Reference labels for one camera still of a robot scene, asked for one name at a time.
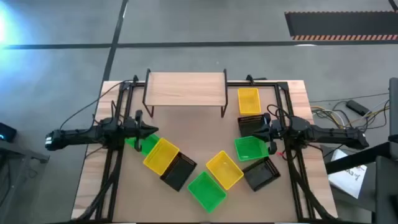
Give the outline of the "white paper sheet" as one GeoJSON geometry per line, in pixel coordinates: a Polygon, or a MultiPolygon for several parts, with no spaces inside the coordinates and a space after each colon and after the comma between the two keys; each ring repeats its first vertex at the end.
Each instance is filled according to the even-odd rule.
{"type": "Polygon", "coordinates": [[[367,171],[366,165],[360,165],[340,172],[328,175],[329,183],[342,190],[355,199],[359,198],[364,176],[367,171]]]}

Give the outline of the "wooden shelf with black legs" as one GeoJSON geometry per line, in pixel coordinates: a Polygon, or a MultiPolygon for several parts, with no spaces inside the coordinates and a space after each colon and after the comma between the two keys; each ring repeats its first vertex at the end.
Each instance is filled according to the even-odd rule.
{"type": "Polygon", "coordinates": [[[150,117],[156,106],[228,106],[227,70],[221,72],[153,72],[147,70],[142,104],[150,117]]]}

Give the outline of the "black power brick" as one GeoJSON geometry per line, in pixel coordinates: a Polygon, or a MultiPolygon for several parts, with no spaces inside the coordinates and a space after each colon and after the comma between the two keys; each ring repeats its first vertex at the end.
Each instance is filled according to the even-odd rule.
{"type": "Polygon", "coordinates": [[[360,116],[365,116],[370,112],[368,108],[359,104],[357,101],[349,100],[346,102],[346,107],[350,110],[354,111],[355,113],[359,114],[360,116]]]}

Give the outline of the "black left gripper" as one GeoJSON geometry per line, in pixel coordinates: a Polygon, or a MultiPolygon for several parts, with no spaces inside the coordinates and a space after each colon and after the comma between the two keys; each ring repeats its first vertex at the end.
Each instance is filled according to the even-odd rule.
{"type": "Polygon", "coordinates": [[[142,110],[137,110],[133,119],[136,122],[136,129],[132,133],[127,133],[127,136],[129,138],[136,138],[134,148],[137,152],[141,152],[142,146],[140,144],[140,140],[142,138],[148,138],[150,135],[156,133],[159,129],[158,127],[148,125],[145,122],[142,123],[142,110]]]}

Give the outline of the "black metal stand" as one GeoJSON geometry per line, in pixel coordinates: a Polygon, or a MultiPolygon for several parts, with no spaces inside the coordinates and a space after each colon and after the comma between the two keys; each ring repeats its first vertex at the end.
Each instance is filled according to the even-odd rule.
{"type": "Polygon", "coordinates": [[[376,224],[398,224],[398,78],[389,80],[388,141],[326,165],[328,174],[376,163],[376,224]]]}

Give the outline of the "black hazard-striped floor mat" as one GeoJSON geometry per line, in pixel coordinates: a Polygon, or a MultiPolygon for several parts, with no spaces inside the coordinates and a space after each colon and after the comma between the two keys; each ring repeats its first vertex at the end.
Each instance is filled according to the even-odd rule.
{"type": "Polygon", "coordinates": [[[298,41],[398,40],[398,11],[286,12],[298,41]]]}

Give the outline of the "green plastic basket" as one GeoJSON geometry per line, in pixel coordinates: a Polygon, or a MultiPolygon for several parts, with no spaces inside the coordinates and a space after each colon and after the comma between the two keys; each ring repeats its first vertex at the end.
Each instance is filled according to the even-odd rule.
{"type": "Polygon", "coordinates": [[[237,138],[234,140],[234,145],[241,162],[269,156],[267,144],[254,136],[237,138]]]}
{"type": "Polygon", "coordinates": [[[187,189],[207,213],[212,213],[227,197],[227,193],[205,171],[191,181],[187,189]]]}
{"type": "MultiPolygon", "coordinates": [[[[141,154],[144,156],[147,156],[151,152],[153,147],[157,144],[159,139],[160,138],[158,136],[156,136],[155,134],[152,134],[145,139],[141,139],[140,140],[140,144],[142,146],[141,154]]],[[[126,138],[125,139],[125,143],[128,146],[131,146],[133,149],[135,146],[135,142],[136,142],[136,138],[126,138]]]]}

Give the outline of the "grey metal stand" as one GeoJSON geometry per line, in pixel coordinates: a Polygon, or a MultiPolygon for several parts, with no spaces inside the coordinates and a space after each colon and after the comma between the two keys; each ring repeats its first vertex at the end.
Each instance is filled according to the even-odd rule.
{"type": "Polygon", "coordinates": [[[29,168],[30,160],[37,159],[42,164],[48,163],[50,156],[30,149],[23,149],[7,141],[0,141],[0,152],[5,152],[7,156],[16,156],[17,159],[21,160],[19,168],[16,170],[15,178],[10,181],[8,192],[4,199],[0,200],[0,224],[5,224],[16,190],[22,184],[23,175],[29,168]]]}

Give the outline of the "yellow plastic basket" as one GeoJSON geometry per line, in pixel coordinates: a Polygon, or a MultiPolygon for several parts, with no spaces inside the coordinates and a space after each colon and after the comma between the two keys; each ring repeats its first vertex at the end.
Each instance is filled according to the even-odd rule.
{"type": "Polygon", "coordinates": [[[144,159],[143,164],[161,176],[179,152],[180,149],[177,146],[165,138],[160,138],[144,159]]]}
{"type": "Polygon", "coordinates": [[[225,190],[229,190],[244,175],[225,151],[217,153],[206,163],[206,167],[225,190]]]}
{"type": "Polygon", "coordinates": [[[261,101],[258,88],[239,88],[238,101],[241,115],[261,114],[261,101]]]}

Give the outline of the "black plastic basket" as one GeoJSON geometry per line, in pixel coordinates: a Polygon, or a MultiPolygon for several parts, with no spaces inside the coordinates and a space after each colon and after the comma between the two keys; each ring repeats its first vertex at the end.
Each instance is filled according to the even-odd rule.
{"type": "Polygon", "coordinates": [[[254,192],[280,177],[280,172],[269,157],[259,159],[244,168],[243,174],[246,182],[254,192]]]}
{"type": "Polygon", "coordinates": [[[160,180],[179,192],[196,166],[195,161],[179,152],[160,176],[160,180]]]}
{"type": "Polygon", "coordinates": [[[254,115],[238,118],[238,126],[241,137],[251,136],[252,133],[261,129],[266,123],[263,115],[254,115]]]}

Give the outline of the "tan table mat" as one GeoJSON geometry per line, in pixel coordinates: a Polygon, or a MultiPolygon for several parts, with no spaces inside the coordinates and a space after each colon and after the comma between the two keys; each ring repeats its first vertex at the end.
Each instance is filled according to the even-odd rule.
{"type": "MultiPolygon", "coordinates": [[[[157,126],[158,137],[165,138],[197,163],[188,182],[207,170],[206,163],[220,151],[241,168],[250,162],[239,162],[234,140],[240,136],[237,90],[229,91],[225,116],[219,107],[155,108],[154,117],[147,113],[143,120],[157,126]]],[[[159,175],[143,164],[144,156],[125,146],[114,209],[114,222],[296,222],[294,199],[287,163],[278,155],[271,157],[280,177],[257,192],[245,179],[226,191],[223,200],[208,213],[183,186],[175,191],[159,175]]]]}

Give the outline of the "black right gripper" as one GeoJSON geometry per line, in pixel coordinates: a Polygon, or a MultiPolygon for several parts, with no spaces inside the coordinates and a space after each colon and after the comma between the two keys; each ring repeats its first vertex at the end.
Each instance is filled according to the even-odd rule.
{"type": "Polygon", "coordinates": [[[255,138],[269,143],[268,152],[270,155],[273,155],[277,152],[277,144],[274,139],[279,137],[279,131],[277,128],[273,127],[271,115],[269,113],[264,113],[264,122],[265,124],[255,129],[252,133],[255,138]]]}

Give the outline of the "black device with cyan light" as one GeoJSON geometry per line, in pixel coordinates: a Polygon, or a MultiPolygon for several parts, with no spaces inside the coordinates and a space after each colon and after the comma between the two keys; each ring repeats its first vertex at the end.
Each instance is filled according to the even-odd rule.
{"type": "Polygon", "coordinates": [[[0,141],[14,142],[17,130],[0,122],[0,141]]]}

